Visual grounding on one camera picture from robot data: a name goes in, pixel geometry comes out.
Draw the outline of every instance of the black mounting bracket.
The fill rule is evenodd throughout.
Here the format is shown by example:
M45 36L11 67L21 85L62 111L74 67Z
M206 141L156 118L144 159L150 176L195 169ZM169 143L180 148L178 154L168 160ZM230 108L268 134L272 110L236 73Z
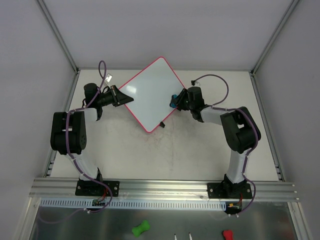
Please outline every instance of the black mounting bracket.
M246 180L232 183L227 175L222 182L209 182L206 185L209 199L252 199L251 186Z
M107 185L111 192L112 197L118 197L120 182L119 181L109 181L103 180L103 183ZM101 197L105 193L105 187L101 184L95 183L93 181L78 180L75 189L76 196L86 196L86 197Z

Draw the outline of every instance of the green toy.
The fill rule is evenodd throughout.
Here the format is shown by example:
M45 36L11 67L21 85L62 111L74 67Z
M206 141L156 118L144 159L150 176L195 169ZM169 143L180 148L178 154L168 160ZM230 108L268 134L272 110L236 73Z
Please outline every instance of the green toy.
M137 238L145 231L150 229L150 225L147 220L143 220L139 226L135 226L132 228L133 235Z

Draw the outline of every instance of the pink border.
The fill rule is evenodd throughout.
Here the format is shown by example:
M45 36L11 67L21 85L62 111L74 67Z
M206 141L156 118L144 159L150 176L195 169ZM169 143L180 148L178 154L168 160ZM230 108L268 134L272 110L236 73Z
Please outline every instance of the pink border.
M174 73L174 75L176 76L176 78L179 80L179 82L181 83L182 87L185 88L184 84L181 82L180 78L178 77L178 75L175 73L175 71L172 69L172 67L170 66L170 64L168 63L168 61L163 57L163 56L160 56L158 57L156 60L154 60L152 63L150 63L148 66L146 66L144 69L142 69L140 72L138 72L135 76L133 76L129 81L127 81L125 84L123 84L121 87L119 87L119 90L124 87L127 83L129 83L132 79L134 79L136 76L138 76L140 73L142 73L144 70L146 70L151 64L153 64L155 61L157 61L158 59L164 59L165 62L168 64L168 66L171 68L172 72ZM160 122L159 122L159 125L157 125L153 130L151 131L147 131L147 129L142 125L142 123L138 120L138 118L134 115L134 113L130 110L130 108L127 106L127 104L125 104L125 107L129 110L129 112L134 116L134 118L138 121L138 123L143 127L143 129L147 132L147 133L152 133L157 127L159 127L160 125ZM166 116L162 122L164 120L166 120L173 112L174 110L176 110L176 108L174 108L172 110L172 112L169 113L168 116Z

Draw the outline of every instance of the wire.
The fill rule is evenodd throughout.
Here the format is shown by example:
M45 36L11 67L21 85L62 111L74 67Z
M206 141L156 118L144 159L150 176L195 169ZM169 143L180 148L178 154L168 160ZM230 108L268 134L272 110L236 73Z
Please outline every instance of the wire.
M252 186L253 186L253 195L252 195L252 199L251 199L251 201L249 202L249 204L248 204L244 209L242 209L242 211L241 211L241 213L242 213L242 212L246 211L246 210L251 206L251 204L254 202L254 200L255 200L255 198L256 198L256 192L257 192L256 185L255 185L255 183L254 183L253 181L251 181L250 179L248 179L248 178L246 177L245 172L246 172L247 163L248 163L248 156L250 155L250 153L252 153L252 151L253 151L253 150L257 147L257 145L258 145L258 141L259 141L258 133L257 133L257 130L256 130L254 124L253 124L252 121L250 120L250 118L249 118L249 117L247 116L247 114L246 114L244 111L242 111L241 109L239 109L239 108L222 108L222 107L215 107L215 105L218 105L218 104L223 103L223 102L227 99L227 97L228 97L228 95L229 95L229 85L228 85L227 81L224 80L221 76L215 75L215 74L206 74L206 75L203 75L203 76L198 77L198 78L195 79L195 80L192 80L192 81L191 81L191 84L194 86L195 83L196 83L198 80L200 80L200 79L202 79L202 78L204 78L204 77L208 77L208 76L217 77L217 78L221 79L221 80L225 83L225 86L226 86L226 94L225 94L224 98L223 98L221 101L218 101L218 102L212 104L212 105L211 105L211 108L214 109L214 110L222 110L222 111L226 111L226 112L230 112L230 111L240 112L240 113L243 115L243 117L245 118L246 122L247 122L247 123L250 125L250 127L253 129L253 133L254 133L254 138L255 138L254 146L245 154L244 163L243 163L243 167L242 167L242 176L243 176L243 178L244 178L247 182L249 182L249 183L252 184Z
M242 204L242 200L243 200L243 195L242 193L240 193L240 200L236 204Z
M101 64L103 64L104 66L104 73L103 75L101 74ZM99 213L101 212L103 209L105 209L108 205L110 205L111 201L112 201L112 198L113 198L113 195L112 195L112 191L111 189L106 185L104 184L103 182L100 182L100 181L97 181L96 179L88 176L87 174L85 174L79 167L76 159L75 159L75 156L70 152L70 146L69 146L69 120L70 120L70 115L71 113L74 113L76 111L81 111L81 110L84 110L84 109L87 109L91 104L92 102L96 99L96 97L98 96L99 92L101 91L101 88L104 84L104 81L106 79L106 75L107 75L107 65L105 63L105 61L101 60L99 62L99 65L98 65L98 68L99 68L99 74L102 78L102 82L101 82L101 85L100 87L98 88L97 92L95 93L94 97L91 99L91 101L84 107L82 106L81 108L76 108L76 109L73 109L73 110L70 110L67 114L66 114L66 120L65 120L65 145L66 145L66 151L67 151L67 154L70 156L70 158L73 159L73 164L75 166L75 168L78 170L78 172L83 175L85 178L91 180L92 182L96 183L96 184L100 184L102 185L103 187L105 187L105 194L107 194L106 191L109 191L110 192L110 200L101 208L99 208L98 210L87 210L86 208L79 208L77 210L75 210L73 213L71 213L69 216L61 219L61 220L58 220L58 221L46 221L44 220L41 215L40 215L40 209L38 211L38 219L45 223L45 224L59 224L59 223L62 223L66 220L68 220L69 218L71 218L73 215L75 215L76 213L80 212L80 211L87 211L87 213Z
M105 200L106 196L107 196L107 191L106 191L106 189L104 189L103 195L102 195L101 197L99 197L96 201L97 201L98 203L100 203L100 202L102 202L103 200Z
M85 100L85 98L82 100L82 108L86 105Z
M227 99L228 95L229 95L229 85L228 85L228 83L227 83L226 80L224 80L224 79L223 79L221 76L219 76L219 75L206 74L206 75L203 75L203 76L198 77L196 80L192 80L192 81L191 81L191 85L194 86L195 83L196 83L198 80L200 80L200 79L202 79L202 78L205 78L205 77L209 77L209 76L211 76L211 77L216 77L216 78L221 79L221 80L225 83L225 86L226 86L226 94L225 94L224 98L223 98L221 101L218 101L218 102L212 104L212 106L215 106L215 105L218 105L218 104L221 104L222 102L224 102L224 101Z

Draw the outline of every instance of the whiteboard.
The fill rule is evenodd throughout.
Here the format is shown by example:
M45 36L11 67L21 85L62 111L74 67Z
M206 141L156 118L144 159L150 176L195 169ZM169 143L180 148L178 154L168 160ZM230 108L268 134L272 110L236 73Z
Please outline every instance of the whiteboard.
M110 70L111 84L121 86L139 70ZM278 181L275 164L248 72L175 71L186 88L191 80L217 74L229 84L229 96L221 107L246 106L261 131L258 147L251 154L247 176L254 181ZM97 70L81 70L71 109L81 106L83 87L101 83ZM200 81L206 104L216 103L226 93L218 78ZM222 180L229 167L231 150L223 128L194 120L188 111L174 111L158 127L147 133L125 106L103 108L99 121L86 124L86 151L104 178L155 180ZM77 178L79 175L64 156L57 153L51 177Z
M126 82L120 91L134 99L125 106L147 133L175 110L170 107L172 95L179 95L183 84L167 60L161 56Z

